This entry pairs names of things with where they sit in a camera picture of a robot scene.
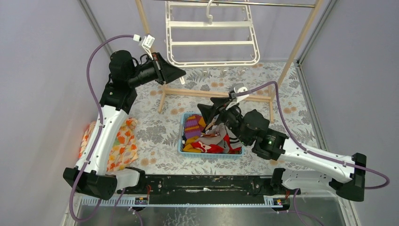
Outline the grey sock with red stripes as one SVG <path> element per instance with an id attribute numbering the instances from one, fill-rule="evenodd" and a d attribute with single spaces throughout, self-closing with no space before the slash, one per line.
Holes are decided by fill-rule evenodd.
<path id="1" fill-rule="evenodd" d="M 224 137 L 228 135 L 226 125 L 224 123 L 220 123 L 211 129 L 207 134 L 202 137 L 202 141 L 206 145 L 217 145 L 223 141 Z"/>

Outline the white plastic clip hanger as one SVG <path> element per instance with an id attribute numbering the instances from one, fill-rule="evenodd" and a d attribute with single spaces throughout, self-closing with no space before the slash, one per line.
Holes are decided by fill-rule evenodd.
<path id="1" fill-rule="evenodd" d="M 251 8 L 215 0 L 166 1 L 168 61 L 180 68 L 254 66 L 261 59 Z"/>

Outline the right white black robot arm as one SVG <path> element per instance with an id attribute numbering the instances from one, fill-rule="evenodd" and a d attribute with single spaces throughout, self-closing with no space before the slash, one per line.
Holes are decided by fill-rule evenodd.
<path id="1" fill-rule="evenodd" d="M 270 129 L 270 121 L 256 109 L 242 115 L 237 106 L 228 107 L 227 97 L 212 97 L 212 105 L 198 104 L 206 124 L 223 124 L 252 152 L 266 160 L 284 160 L 301 164 L 319 173 L 302 179 L 293 173 L 282 172 L 270 180 L 276 194 L 287 189 L 320 187 L 333 191 L 341 198 L 354 202 L 364 201 L 367 157 L 362 153 L 339 155 L 303 145 L 287 134 Z"/>

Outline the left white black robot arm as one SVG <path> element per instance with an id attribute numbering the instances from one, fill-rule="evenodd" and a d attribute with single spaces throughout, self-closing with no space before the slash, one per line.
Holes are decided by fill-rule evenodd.
<path id="1" fill-rule="evenodd" d="M 100 101 L 99 114 L 85 151 L 73 168 L 65 168 L 64 180 L 75 193 L 109 200 L 124 188 L 139 194 L 145 190 L 145 172 L 126 168 L 108 172 L 107 162 L 123 122 L 128 118 L 137 97 L 136 88 L 151 81 L 163 85 L 186 75 L 186 71 L 168 63 L 160 53 L 143 55 L 140 63 L 127 50 L 112 53 L 109 63 L 109 79 Z"/>

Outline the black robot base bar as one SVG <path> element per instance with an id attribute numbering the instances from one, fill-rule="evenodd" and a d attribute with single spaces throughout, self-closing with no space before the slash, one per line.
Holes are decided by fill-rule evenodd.
<path id="1" fill-rule="evenodd" d="M 295 193 L 275 176 L 146 175 L 125 194 L 151 197 L 162 204 L 183 201 L 256 203 L 263 196 L 288 198 Z"/>

